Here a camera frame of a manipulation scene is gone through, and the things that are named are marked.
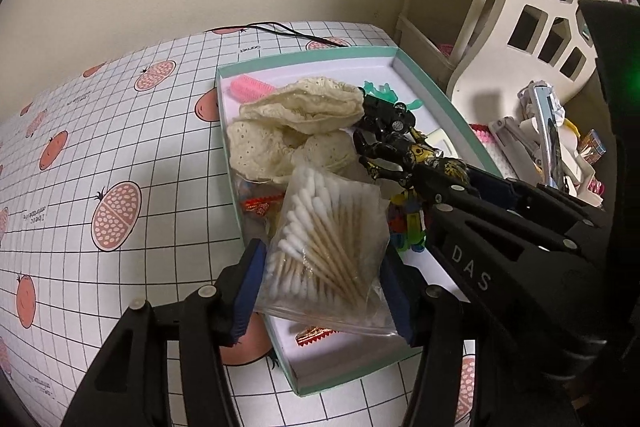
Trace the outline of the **multicolour plastic link toy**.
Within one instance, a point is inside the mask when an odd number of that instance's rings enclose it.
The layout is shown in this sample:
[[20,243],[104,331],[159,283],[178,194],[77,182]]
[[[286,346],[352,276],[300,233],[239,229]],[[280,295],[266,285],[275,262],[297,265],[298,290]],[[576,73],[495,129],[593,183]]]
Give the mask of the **multicolour plastic link toy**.
[[387,224],[390,241],[398,253],[425,251],[424,217],[415,191],[403,191],[390,199]]

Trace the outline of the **cream lace cloth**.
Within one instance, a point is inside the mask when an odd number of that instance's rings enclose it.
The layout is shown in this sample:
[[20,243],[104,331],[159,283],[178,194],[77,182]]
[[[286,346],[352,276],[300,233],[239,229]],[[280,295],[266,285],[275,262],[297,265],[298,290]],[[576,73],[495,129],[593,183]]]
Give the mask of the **cream lace cloth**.
[[339,172],[356,160],[347,130],[364,116],[363,102],[359,88],[320,76],[242,103],[226,130],[229,165],[247,181],[274,184],[300,166]]

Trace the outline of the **black toy car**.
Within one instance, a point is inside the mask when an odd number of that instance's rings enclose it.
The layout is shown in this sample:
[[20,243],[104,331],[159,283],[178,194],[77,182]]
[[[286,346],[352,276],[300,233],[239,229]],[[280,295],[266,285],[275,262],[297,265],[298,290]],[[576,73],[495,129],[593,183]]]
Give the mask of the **black toy car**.
[[356,127],[374,134],[405,134],[416,125],[416,117],[404,103],[382,100],[366,94],[363,98],[363,116]]

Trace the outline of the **white teal-rimmed tray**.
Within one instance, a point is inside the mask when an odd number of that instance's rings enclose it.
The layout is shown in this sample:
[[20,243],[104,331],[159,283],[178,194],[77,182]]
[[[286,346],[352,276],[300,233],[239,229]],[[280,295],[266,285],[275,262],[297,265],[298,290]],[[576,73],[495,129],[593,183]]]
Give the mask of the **white teal-rimmed tray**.
[[257,306],[292,390],[313,395],[408,358],[378,280],[400,188],[359,164],[362,102],[395,95],[428,144],[495,172],[486,148],[397,48],[256,58],[221,67],[216,83],[239,226],[268,247]]

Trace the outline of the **pink hair roller clip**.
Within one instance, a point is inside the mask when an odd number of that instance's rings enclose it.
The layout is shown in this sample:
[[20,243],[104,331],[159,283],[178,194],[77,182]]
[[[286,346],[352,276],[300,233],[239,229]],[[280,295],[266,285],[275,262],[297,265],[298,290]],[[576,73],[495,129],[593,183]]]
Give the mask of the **pink hair roller clip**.
[[229,95],[233,100],[245,104],[252,103],[270,95],[275,87],[249,75],[234,77],[229,84]]

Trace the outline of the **black gold transformer toy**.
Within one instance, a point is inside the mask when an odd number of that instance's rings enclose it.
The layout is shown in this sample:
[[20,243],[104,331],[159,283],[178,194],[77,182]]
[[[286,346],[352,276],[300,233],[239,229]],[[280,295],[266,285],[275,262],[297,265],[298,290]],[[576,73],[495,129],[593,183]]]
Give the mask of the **black gold transformer toy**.
[[394,133],[385,141],[369,143],[360,129],[352,134],[359,162],[373,180],[386,179],[405,188],[413,187],[414,173],[426,169],[438,172],[455,184],[470,184],[469,168],[458,159],[447,157],[421,136],[418,142]]

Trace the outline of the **white phone stand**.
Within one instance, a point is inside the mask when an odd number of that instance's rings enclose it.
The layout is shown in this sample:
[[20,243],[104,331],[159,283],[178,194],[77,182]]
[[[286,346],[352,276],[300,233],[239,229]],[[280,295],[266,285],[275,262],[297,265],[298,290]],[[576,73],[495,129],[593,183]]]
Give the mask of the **white phone stand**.
[[514,118],[491,122],[489,131],[518,179],[532,185],[542,182],[540,147],[529,139]]

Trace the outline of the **small colourful box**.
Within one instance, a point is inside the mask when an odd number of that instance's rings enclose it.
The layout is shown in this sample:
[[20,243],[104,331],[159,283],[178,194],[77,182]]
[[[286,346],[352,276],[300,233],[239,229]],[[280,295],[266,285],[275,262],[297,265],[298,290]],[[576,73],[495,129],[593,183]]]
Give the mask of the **small colourful box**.
[[577,152],[589,165],[594,165],[606,153],[606,147],[598,132],[591,129],[580,139]]

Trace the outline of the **cotton swab bag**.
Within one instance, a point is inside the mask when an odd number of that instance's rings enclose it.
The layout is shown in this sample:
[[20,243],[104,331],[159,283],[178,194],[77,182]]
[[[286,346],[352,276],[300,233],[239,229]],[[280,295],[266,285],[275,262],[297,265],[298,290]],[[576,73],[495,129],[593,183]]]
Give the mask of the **cotton swab bag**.
[[268,245],[257,308],[351,334],[394,335],[378,278],[390,245],[387,207],[374,183],[295,168]]

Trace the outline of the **pink white crochet mat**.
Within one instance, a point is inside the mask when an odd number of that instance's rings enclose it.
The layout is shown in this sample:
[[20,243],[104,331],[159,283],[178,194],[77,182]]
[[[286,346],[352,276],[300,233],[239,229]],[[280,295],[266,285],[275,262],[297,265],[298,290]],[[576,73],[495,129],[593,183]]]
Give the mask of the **pink white crochet mat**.
[[503,154],[498,142],[491,134],[486,124],[470,124],[470,127],[475,133],[477,139],[480,140],[480,143],[484,145],[485,150],[487,150],[488,155],[495,163],[503,178],[516,179],[518,175],[510,164],[510,161],[508,161],[508,158],[506,158],[506,155]]

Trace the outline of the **yellow snack packet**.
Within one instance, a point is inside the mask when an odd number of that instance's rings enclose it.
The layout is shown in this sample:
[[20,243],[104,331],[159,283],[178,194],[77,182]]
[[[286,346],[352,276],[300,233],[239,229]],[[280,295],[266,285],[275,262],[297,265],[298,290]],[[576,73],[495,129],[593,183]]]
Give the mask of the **yellow snack packet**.
[[[265,217],[268,211],[277,204],[281,204],[284,199],[283,193],[277,193],[266,196],[255,196],[243,199],[241,202],[241,209],[243,212],[255,213],[258,217]],[[325,329],[324,327],[312,326],[308,329],[304,329],[303,332],[298,333],[295,336],[295,341],[298,347],[306,347],[311,343],[336,334],[334,329]]]

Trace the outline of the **green ribbon bow clip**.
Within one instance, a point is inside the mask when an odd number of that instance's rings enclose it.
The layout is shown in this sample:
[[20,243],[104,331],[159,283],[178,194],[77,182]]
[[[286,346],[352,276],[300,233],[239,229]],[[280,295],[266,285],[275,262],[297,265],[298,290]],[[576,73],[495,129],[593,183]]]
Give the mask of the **green ribbon bow clip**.
[[423,106],[423,102],[418,98],[409,103],[401,102],[398,98],[397,93],[390,87],[388,83],[379,84],[378,87],[375,87],[374,83],[366,80],[363,83],[362,90],[365,94],[374,96],[375,98],[379,98],[388,103],[392,103],[394,105],[399,105],[407,110],[416,110]]

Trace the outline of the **pomegranate grid tablecloth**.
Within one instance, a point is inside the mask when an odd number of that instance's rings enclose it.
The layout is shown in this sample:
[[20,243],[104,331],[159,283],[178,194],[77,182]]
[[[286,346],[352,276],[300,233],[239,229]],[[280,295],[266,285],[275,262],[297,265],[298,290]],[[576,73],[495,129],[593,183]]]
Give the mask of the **pomegranate grid tablecloth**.
[[1,373],[41,426],[61,421],[134,299],[174,303],[242,251],[219,66],[386,46],[371,25],[252,23],[87,69],[1,128]]

